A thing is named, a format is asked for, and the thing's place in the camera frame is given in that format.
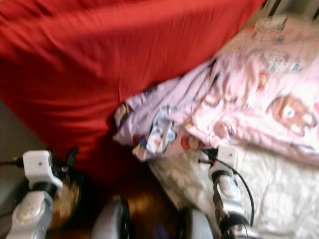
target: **cartoon print blanket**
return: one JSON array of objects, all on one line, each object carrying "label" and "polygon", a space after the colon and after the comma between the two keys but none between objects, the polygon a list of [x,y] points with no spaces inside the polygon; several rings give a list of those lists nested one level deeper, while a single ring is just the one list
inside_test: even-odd
[{"label": "cartoon print blanket", "polygon": [[318,68],[316,27],[262,19],[213,60],[128,99],[114,139],[140,160],[250,143],[319,165]]}]

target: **wooden floor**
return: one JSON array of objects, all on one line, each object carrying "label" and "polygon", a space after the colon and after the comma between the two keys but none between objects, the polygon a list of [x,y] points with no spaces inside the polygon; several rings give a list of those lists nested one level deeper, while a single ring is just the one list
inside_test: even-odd
[{"label": "wooden floor", "polygon": [[129,202],[131,220],[136,239],[154,239],[156,229],[164,227],[168,238],[174,238],[177,223],[177,211],[154,178],[147,165],[142,165],[135,172],[123,177],[111,187],[95,187],[85,213],[68,226],[47,235],[48,239],[89,239],[92,226],[98,213],[113,195],[121,195]]}]

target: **white bedsheet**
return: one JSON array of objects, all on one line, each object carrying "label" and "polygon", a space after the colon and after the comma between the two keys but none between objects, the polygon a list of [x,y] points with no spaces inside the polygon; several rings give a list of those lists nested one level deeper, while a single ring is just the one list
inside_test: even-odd
[{"label": "white bedsheet", "polygon": [[[217,231],[212,182],[207,176],[208,165],[198,164],[201,155],[199,152],[177,155],[170,160],[151,162],[150,167],[177,208],[199,208]],[[319,168],[252,146],[238,147],[233,166],[252,192],[254,228],[263,239],[319,239]],[[244,186],[240,183],[239,186],[249,220],[249,198]]]}]

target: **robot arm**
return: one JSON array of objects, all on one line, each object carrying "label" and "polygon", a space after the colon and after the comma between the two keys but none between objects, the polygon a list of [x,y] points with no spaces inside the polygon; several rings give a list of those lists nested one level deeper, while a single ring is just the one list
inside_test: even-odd
[{"label": "robot arm", "polygon": [[234,162],[237,157],[236,148],[219,146],[218,149],[207,149],[204,152],[208,154],[209,160],[199,160],[199,162],[211,164],[208,177],[214,185],[215,216],[222,239],[260,239],[258,233],[251,227],[253,220],[250,225],[245,218],[241,205],[241,193],[233,178],[234,169],[223,163],[224,161]]},{"label": "robot arm", "polygon": [[44,239],[52,220],[53,198],[63,183],[52,172],[50,151],[28,151],[22,158],[31,191],[15,208],[6,239]]}]

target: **red blanket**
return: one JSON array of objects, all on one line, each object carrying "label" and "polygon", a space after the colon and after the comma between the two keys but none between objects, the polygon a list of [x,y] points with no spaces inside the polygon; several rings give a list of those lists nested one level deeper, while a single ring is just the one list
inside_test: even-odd
[{"label": "red blanket", "polygon": [[109,182],[134,164],[112,142],[120,102],[211,57],[263,0],[4,0],[1,100],[47,145]]}]

